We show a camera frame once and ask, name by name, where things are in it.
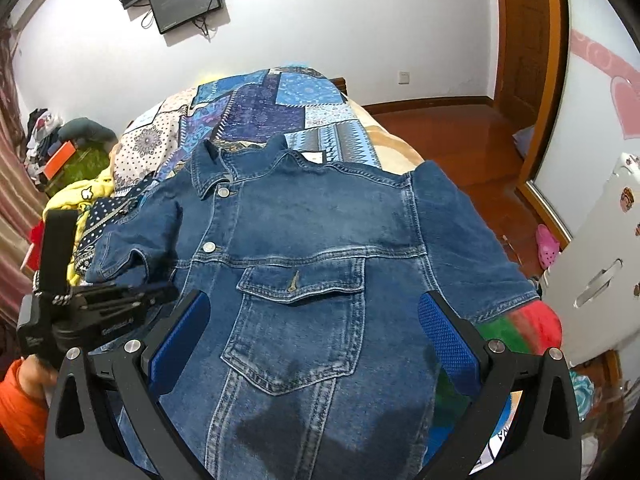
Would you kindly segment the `orange left sleeve forearm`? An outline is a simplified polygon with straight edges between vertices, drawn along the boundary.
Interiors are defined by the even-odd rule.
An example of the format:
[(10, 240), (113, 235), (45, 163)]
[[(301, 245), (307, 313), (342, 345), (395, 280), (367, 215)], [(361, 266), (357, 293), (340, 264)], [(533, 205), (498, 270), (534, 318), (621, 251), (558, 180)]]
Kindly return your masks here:
[(18, 382), (23, 360), (15, 360), (1, 382), (1, 427), (26, 464), (43, 477), (46, 402), (29, 396)]

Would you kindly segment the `person left hand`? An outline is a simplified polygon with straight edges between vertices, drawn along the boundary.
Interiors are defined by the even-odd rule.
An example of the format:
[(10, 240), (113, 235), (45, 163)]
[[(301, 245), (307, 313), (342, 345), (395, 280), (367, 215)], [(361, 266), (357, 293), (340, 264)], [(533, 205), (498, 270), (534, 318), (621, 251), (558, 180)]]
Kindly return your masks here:
[(55, 387), (58, 371), (43, 363), (38, 356), (29, 356), (21, 360), (16, 376), (24, 393), (33, 399), (44, 400), (47, 391)]

